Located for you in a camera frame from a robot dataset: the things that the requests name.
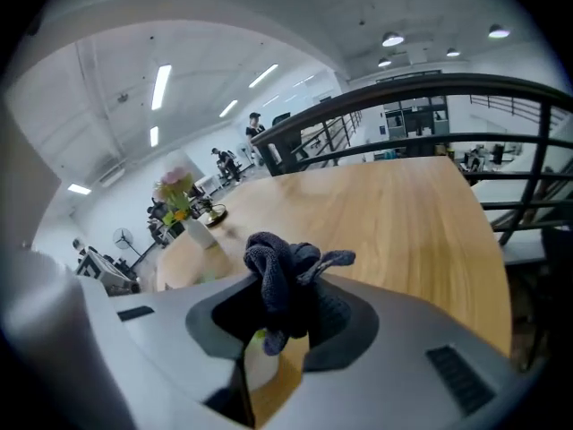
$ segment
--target black slot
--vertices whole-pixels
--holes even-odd
[[[127,309],[126,311],[120,311],[117,313],[119,320],[122,322],[127,322],[131,319],[136,319],[138,317],[143,317],[147,314],[153,314],[155,311],[151,309],[148,305],[140,305],[139,307],[134,307],[133,309]]]
[[[426,356],[466,416],[493,398],[493,391],[451,346],[428,350]]]

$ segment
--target black vent grille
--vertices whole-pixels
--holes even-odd
[[[451,346],[428,350],[426,356],[466,416],[493,398],[493,391]]]

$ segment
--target desk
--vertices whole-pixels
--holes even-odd
[[[509,355],[509,288],[501,250],[449,158],[269,177],[238,186],[222,202],[228,217],[211,230],[219,245],[202,251],[187,235],[178,237],[159,259],[159,288],[245,272],[247,237],[270,231],[322,251],[354,250],[353,266],[329,271],[430,301]],[[284,359],[300,371],[305,342],[288,342],[281,377]],[[255,413],[257,406],[253,398]]]
[[[223,187],[216,176],[204,176],[195,182],[195,186],[197,186],[199,189],[202,189],[207,194],[213,194],[219,188]]]

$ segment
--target white ceiling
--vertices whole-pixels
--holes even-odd
[[[109,30],[61,49],[17,81],[7,99],[17,123],[58,175],[91,184],[105,168],[149,155],[217,125],[233,99],[247,101],[308,56],[253,32],[192,21]],[[249,83],[279,68],[256,88]],[[173,66],[163,107],[151,111],[160,65]],[[120,96],[127,94],[125,103]]]
[[[455,47],[458,60],[540,38],[528,14],[513,0],[308,0],[338,45],[352,78],[373,73],[377,61],[390,57],[392,67],[410,65],[413,56],[427,62],[447,60]],[[507,39],[489,39],[489,27],[499,23],[511,29]],[[381,45],[387,31],[397,31],[405,42]]]

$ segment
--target ceiling beam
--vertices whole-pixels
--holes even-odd
[[[83,39],[77,41],[74,47],[75,56],[66,58],[66,71],[73,94],[77,100],[87,105],[90,129],[103,149],[115,159],[121,160],[124,153],[112,131],[107,105],[101,92],[93,41]]]

